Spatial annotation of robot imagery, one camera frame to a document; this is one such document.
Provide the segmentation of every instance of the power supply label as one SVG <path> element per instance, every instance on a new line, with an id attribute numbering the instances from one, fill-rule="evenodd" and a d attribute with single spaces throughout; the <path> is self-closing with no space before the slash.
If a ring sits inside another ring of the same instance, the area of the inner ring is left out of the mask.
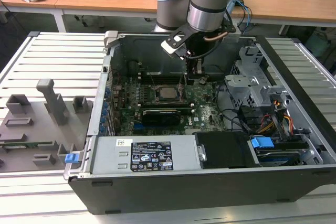
<path id="1" fill-rule="evenodd" d="M 131 170 L 133 172 L 173 170 L 170 142 L 132 143 Z"/>

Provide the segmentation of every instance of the wooden desk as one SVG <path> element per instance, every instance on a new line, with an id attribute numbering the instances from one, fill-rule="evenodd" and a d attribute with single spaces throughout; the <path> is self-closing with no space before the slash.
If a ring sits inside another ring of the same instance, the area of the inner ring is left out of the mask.
<path id="1" fill-rule="evenodd" d="M 155 18 L 156 0 L 45 0 L 26 3 L 5 0 L 13 12 L 51 13 L 58 30 L 66 32 L 64 15 L 93 15 Z M 245 0 L 253 11 L 253 23 L 336 27 L 336 0 Z M 232 17 L 241 20 L 235 7 Z"/>
<path id="2" fill-rule="evenodd" d="M 336 0 L 244 0 L 255 23 L 305 26 L 336 26 Z M 235 7 L 232 17 L 241 17 Z"/>
<path id="3" fill-rule="evenodd" d="M 16 13 L 45 13 L 54 14 L 58 12 L 55 9 L 55 4 L 58 0 L 42 0 L 35 2 L 25 2 L 22 0 L 1 0 L 5 6 L 11 11 Z M 7 19 L 4 15 L 7 9 L 0 3 L 0 20 L 2 23 L 6 23 Z"/>

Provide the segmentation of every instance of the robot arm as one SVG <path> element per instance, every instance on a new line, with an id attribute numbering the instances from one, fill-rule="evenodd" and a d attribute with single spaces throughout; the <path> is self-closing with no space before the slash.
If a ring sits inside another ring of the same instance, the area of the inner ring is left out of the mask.
<path id="1" fill-rule="evenodd" d="M 187 72 L 191 79 L 202 75 L 200 66 L 204 57 L 214 51 L 228 33 L 235 32 L 232 20 L 226 11 L 228 1 L 190 0 L 185 11 L 178 13 L 180 19 L 176 19 L 176 14 L 171 16 L 175 21 L 181 20 L 181 15 L 183 18 L 187 12 L 187 22 L 175 29 L 161 46 L 171 57 L 186 60 Z M 175 6 L 171 8 L 168 12 L 173 12 Z M 160 16 L 159 3 L 158 23 Z"/>

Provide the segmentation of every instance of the white slatted table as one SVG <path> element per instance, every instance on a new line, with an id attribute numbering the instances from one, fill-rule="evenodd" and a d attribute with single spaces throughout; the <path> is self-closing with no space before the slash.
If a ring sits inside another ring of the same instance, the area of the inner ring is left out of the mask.
<path id="1" fill-rule="evenodd" d="M 79 94 L 94 100 L 104 56 L 102 49 L 103 34 L 41 33 L 27 38 L 0 74 L 1 118 L 7 113 L 4 107 L 12 93 L 24 93 L 29 101 L 44 100 L 35 91 L 40 78 L 53 78 L 55 91 L 65 100 Z M 0 174 L 1 224 L 335 224 L 335 206 L 336 186 L 327 185 L 293 203 L 94 216 L 63 179 L 61 170 L 16 176 Z"/>
<path id="2" fill-rule="evenodd" d="M 44 101 L 36 90 L 39 79 L 54 79 L 55 93 L 65 101 L 96 95 L 104 34 L 40 33 L 28 37 L 0 75 L 0 120 L 8 109 L 11 94 L 25 94 L 29 101 Z"/>

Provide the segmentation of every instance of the yellow wire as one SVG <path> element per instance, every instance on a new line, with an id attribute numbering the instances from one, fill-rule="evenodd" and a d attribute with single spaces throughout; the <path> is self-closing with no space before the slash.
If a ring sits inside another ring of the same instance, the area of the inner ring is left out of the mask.
<path id="1" fill-rule="evenodd" d="M 274 122 L 271 122 L 268 126 L 266 126 L 265 128 L 261 129 L 258 133 L 265 132 L 266 130 L 268 130 L 269 128 L 271 128 L 273 125 L 274 125 Z"/>

